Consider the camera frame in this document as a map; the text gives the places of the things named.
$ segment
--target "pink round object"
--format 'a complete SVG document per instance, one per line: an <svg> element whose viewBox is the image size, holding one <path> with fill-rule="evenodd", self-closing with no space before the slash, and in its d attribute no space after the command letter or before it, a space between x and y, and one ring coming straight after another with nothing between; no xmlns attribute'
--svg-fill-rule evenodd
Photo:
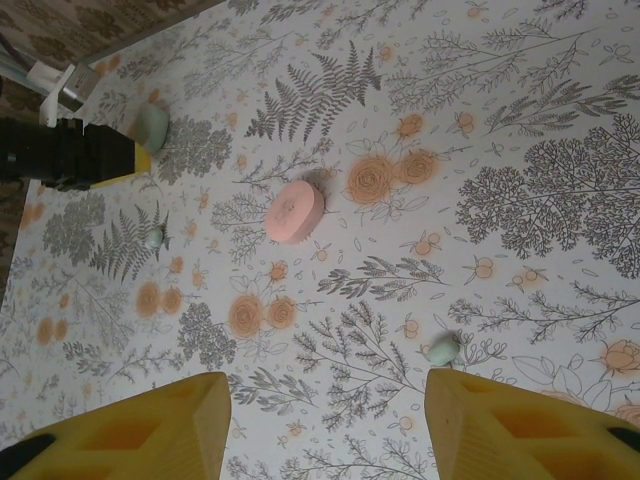
<svg viewBox="0 0 640 480"><path fill-rule="evenodd" d="M324 212L324 198L313 185L287 184L267 211L265 230L271 240L289 245L309 236Z"/></svg>

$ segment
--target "orange rose illustration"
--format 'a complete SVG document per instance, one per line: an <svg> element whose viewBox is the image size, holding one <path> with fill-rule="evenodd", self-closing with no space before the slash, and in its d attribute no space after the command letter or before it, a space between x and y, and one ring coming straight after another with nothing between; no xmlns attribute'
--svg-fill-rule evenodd
<svg viewBox="0 0 640 480"><path fill-rule="evenodd" d="M610 347L601 361L614 374L640 369L640 346L629 340L620 340Z"/></svg>
<svg viewBox="0 0 640 480"><path fill-rule="evenodd" d="M564 400L565 402L580 405L581 407L589 407L584 400L573 393L556 392L555 390L543 390L540 393L547 397L557 398L558 400Z"/></svg>
<svg viewBox="0 0 640 480"><path fill-rule="evenodd" d="M238 297L229 310L229 326L233 334L240 338L254 337L260 330L262 310L262 303L258 297Z"/></svg>
<svg viewBox="0 0 640 480"><path fill-rule="evenodd" d="M138 290L136 310L141 317L151 317L158 310L160 289L155 282L147 282Z"/></svg>
<svg viewBox="0 0 640 480"><path fill-rule="evenodd" d="M289 297L276 298L269 306L267 322L275 328L290 327L296 320L296 305Z"/></svg>
<svg viewBox="0 0 640 480"><path fill-rule="evenodd" d="M400 125L396 133L400 138L408 138L422 130L422 117L416 113L409 115L407 118L400 120Z"/></svg>
<svg viewBox="0 0 640 480"><path fill-rule="evenodd" d="M169 271L171 273L180 273L182 272L182 269L184 268L184 260L182 260L182 257L173 257L171 259L171 265L169 265Z"/></svg>
<svg viewBox="0 0 640 480"><path fill-rule="evenodd" d="M640 428L640 405L622 405L616 410L616 417Z"/></svg>
<svg viewBox="0 0 640 480"><path fill-rule="evenodd" d="M287 272L289 271L289 267L287 262L284 260L280 260L279 262L271 264L271 271L267 274L267 276L271 279L272 282L279 282L280 280L284 280L287 277Z"/></svg>
<svg viewBox="0 0 640 480"><path fill-rule="evenodd" d="M425 150L409 153L396 166L398 178L411 185L423 183L431 176L435 161L435 156Z"/></svg>
<svg viewBox="0 0 640 480"><path fill-rule="evenodd" d="M182 292L178 288L172 287L162 295L160 306L169 315L178 313L182 305Z"/></svg>
<svg viewBox="0 0 640 480"><path fill-rule="evenodd" d="M69 325L66 320L58 320L56 323L56 327L53 331L53 336L56 337L56 340L61 342L67 336L67 331L69 330Z"/></svg>
<svg viewBox="0 0 640 480"><path fill-rule="evenodd" d="M349 174L349 192L354 202L366 205L376 203L389 194L391 165L383 158L360 160Z"/></svg>
<svg viewBox="0 0 640 480"><path fill-rule="evenodd" d="M60 308L67 308L69 305L69 294L65 293L60 297Z"/></svg>
<svg viewBox="0 0 640 480"><path fill-rule="evenodd" d="M53 336L53 321L51 317L45 317L38 324L36 340L40 345L47 345Z"/></svg>

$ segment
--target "black and yellow object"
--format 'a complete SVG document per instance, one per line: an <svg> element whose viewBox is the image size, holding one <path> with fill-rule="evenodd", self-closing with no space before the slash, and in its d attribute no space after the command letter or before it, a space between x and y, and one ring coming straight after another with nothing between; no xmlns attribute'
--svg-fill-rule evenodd
<svg viewBox="0 0 640 480"><path fill-rule="evenodd" d="M151 170L145 150L106 125L60 119L54 128L0 118L0 180L30 178L87 190Z"/></svg>
<svg viewBox="0 0 640 480"><path fill-rule="evenodd" d="M449 369L425 413L440 480L640 479L640 429L605 413Z"/></svg>
<svg viewBox="0 0 640 480"><path fill-rule="evenodd" d="M231 395L204 373L33 432L0 452L0 480L214 480Z"/></svg>

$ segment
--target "orange flower print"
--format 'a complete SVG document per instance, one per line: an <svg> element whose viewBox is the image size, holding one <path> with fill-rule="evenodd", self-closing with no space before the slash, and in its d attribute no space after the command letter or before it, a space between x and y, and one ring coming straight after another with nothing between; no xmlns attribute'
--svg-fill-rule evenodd
<svg viewBox="0 0 640 480"><path fill-rule="evenodd" d="M66 320L61 319L56 323L55 329L53 330L53 336L57 341L61 342L67 337L67 332L69 331L69 324Z"/></svg>
<svg viewBox="0 0 640 480"><path fill-rule="evenodd" d="M94 70L98 72L100 75L104 75L105 73L107 73L107 68L108 68L107 62L102 61L94 67Z"/></svg>
<svg viewBox="0 0 640 480"><path fill-rule="evenodd" d="M198 231L198 225L190 218L187 218L187 224L180 231L185 236L184 246L189 245L194 238L196 238L196 232Z"/></svg>
<svg viewBox="0 0 640 480"><path fill-rule="evenodd" d="M378 203L391 190L391 164L384 158L364 158L351 170L347 193L361 205Z"/></svg>
<svg viewBox="0 0 640 480"><path fill-rule="evenodd" d="M240 338L252 338L260 331L263 307L255 295L242 295L231 305L229 327Z"/></svg>
<svg viewBox="0 0 640 480"><path fill-rule="evenodd" d="M156 314L160 304L160 289L155 282L147 282L140 287L136 296L136 310L144 318Z"/></svg>
<svg viewBox="0 0 640 480"><path fill-rule="evenodd" d="M179 274L182 272L182 269L184 268L184 260L182 259L182 257L178 256L178 257L173 257L171 259L171 265L169 265L169 271L173 274Z"/></svg>
<svg viewBox="0 0 640 480"><path fill-rule="evenodd" d="M171 287L162 295L160 306L162 307L162 310L165 311L165 313L168 313L169 315L174 315L178 313L181 305L182 305L182 292L180 292L178 288Z"/></svg>
<svg viewBox="0 0 640 480"><path fill-rule="evenodd" d="M116 53L113 57L111 57L111 59L109 60L109 71L113 72L116 68L118 68L118 66L120 65L120 54Z"/></svg>
<svg viewBox="0 0 640 480"><path fill-rule="evenodd" d="M331 243L327 243L324 247L321 247L318 242L314 240L314 245L316 246L316 252L311 257L311 260L317 259L319 262L324 262L327 258L329 258L329 252L327 250L332 245Z"/></svg>
<svg viewBox="0 0 640 480"><path fill-rule="evenodd" d="M238 155L237 159L236 159L236 168L238 169L239 172L242 172L244 169L247 168L247 156L246 155Z"/></svg>
<svg viewBox="0 0 640 480"><path fill-rule="evenodd" d="M287 423L287 428L289 428L289 434L294 437L297 437L298 435L300 435L302 433L302 430L307 429L307 427L305 427L304 425L302 425L302 423L300 423L300 420L293 423Z"/></svg>
<svg viewBox="0 0 640 480"><path fill-rule="evenodd" d="M206 283L206 275L208 273L209 270L200 270L200 260L198 260L198 263L196 263L193 267L193 270L191 270L191 283L193 283L193 286L198 290L200 290L201 288L208 290Z"/></svg>
<svg viewBox="0 0 640 480"><path fill-rule="evenodd" d="M404 338L416 338L418 336L419 325L418 322L411 319L411 314L407 314L404 318L404 325L400 325L396 332L404 330Z"/></svg>
<svg viewBox="0 0 640 480"><path fill-rule="evenodd" d="M229 129L232 132L236 130L237 124L238 124L238 114L235 112L227 114L227 125L229 126Z"/></svg>
<svg viewBox="0 0 640 480"><path fill-rule="evenodd" d="M63 309L63 310L65 308L67 308L67 305L69 305L69 294L68 293L65 293L64 295L62 295L60 297L59 305L60 305L60 308Z"/></svg>
<svg viewBox="0 0 640 480"><path fill-rule="evenodd" d="M45 317L40 320L38 324L38 331L36 333L36 341L44 346L48 345L51 341L51 337L53 336L53 320L51 317Z"/></svg>
<svg viewBox="0 0 640 480"><path fill-rule="evenodd" d="M411 247L409 249L410 252L415 252L416 254L424 257L429 255L433 248L436 250L442 250L442 248L438 246L438 243L440 243L440 235L437 233L430 233L427 235L427 231L424 230L420 236L420 240L403 243L400 245L400 248Z"/></svg>
<svg viewBox="0 0 640 480"><path fill-rule="evenodd" d="M424 183L431 177L435 162L435 155L426 150L409 152L409 155L396 165L397 177L402 183L409 185Z"/></svg>
<svg viewBox="0 0 640 480"><path fill-rule="evenodd" d="M27 228L31 224L33 218L33 205L27 203L22 212L22 220L20 221L20 229Z"/></svg>
<svg viewBox="0 0 640 480"><path fill-rule="evenodd" d="M151 90L151 93L149 94L149 98L147 98L147 101L149 103L155 103L158 98L160 98L160 90L158 88L154 88L153 90Z"/></svg>
<svg viewBox="0 0 640 480"><path fill-rule="evenodd" d="M247 98L249 98L247 91L238 89L238 96L236 97L236 101L244 102Z"/></svg>
<svg viewBox="0 0 640 480"><path fill-rule="evenodd" d="M82 397L85 399L85 401L88 402L89 400L91 400L92 393L93 385L91 385L91 382L87 380L82 384Z"/></svg>
<svg viewBox="0 0 640 480"><path fill-rule="evenodd" d="M396 130L396 133L402 140L412 137L422 130L422 116L417 113L412 113L408 117L400 120L400 125Z"/></svg>
<svg viewBox="0 0 640 480"><path fill-rule="evenodd" d="M640 405L633 405L631 402L621 405L616 409L615 415L619 419L640 428Z"/></svg>
<svg viewBox="0 0 640 480"><path fill-rule="evenodd" d="M472 1L465 2L467 5L470 5L471 8L467 10L467 17L469 18L480 18L480 14L486 10L489 10L485 7L487 2L476 3Z"/></svg>
<svg viewBox="0 0 640 480"><path fill-rule="evenodd" d="M267 274L267 276L271 279L272 282L279 282L284 280L287 277L287 272L289 271L289 267L287 262L284 260L280 260L276 263L271 264L271 270Z"/></svg>
<svg viewBox="0 0 640 480"><path fill-rule="evenodd" d="M307 35L300 35L299 33L296 33L296 36L298 37L298 38L296 38L296 41L295 41L296 47L301 47L302 45L304 45L304 43L306 41L309 40L309 35L308 34Z"/></svg>
<svg viewBox="0 0 640 480"><path fill-rule="evenodd" d="M640 370L640 346L630 340L620 340L607 346L607 351L600 361L607 368L605 374L612 372L612 375L615 375L638 371Z"/></svg>
<svg viewBox="0 0 640 480"><path fill-rule="evenodd" d="M202 210L207 208L207 205L209 205L209 189L200 187L200 196L196 197L196 201L200 202L198 204L198 213L202 213Z"/></svg>
<svg viewBox="0 0 640 480"><path fill-rule="evenodd" d="M460 129L464 136L467 137L468 133L473 132L473 117L470 113L456 114L456 126Z"/></svg>
<svg viewBox="0 0 640 480"><path fill-rule="evenodd" d="M296 320L296 305L289 297L276 298L269 306L267 322L274 328L290 327Z"/></svg>
<svg viewBox="0 0 640 480"><path fill-rule="evenodd" d="M465 285L468 285L469 283L473 282L473 280L476 277L481 279L486 279L486 278L491 278L493 276L493 270L494 270L493 260L491 260L489 257L478 258L475 255L473 258L475 259L474 265L467 265L465 267L462 267L462 268L466 268L467 270L473 270L473 273L471 274L471 276L464 283Z"/></svg>

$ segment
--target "small green stone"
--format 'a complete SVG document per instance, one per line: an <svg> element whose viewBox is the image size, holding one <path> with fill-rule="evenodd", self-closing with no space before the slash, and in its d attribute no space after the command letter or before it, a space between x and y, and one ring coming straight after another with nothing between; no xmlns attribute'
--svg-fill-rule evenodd
<svg viewBox="0 0 640 480"><path fill-rule="evenodd" d="M149 248L160 248L162 245L162 240L164 239L164 234L162 233L161 228L154 228L147 235L147 247Z"/></svg>
<svg viewBox="0 0 640 480"><path fill-rule="evenodd" d="M443 338L429 349L427 352L427 360L435 367L443 367L453 362L459 351L460 345L458 345L453 338Z"/></svg>

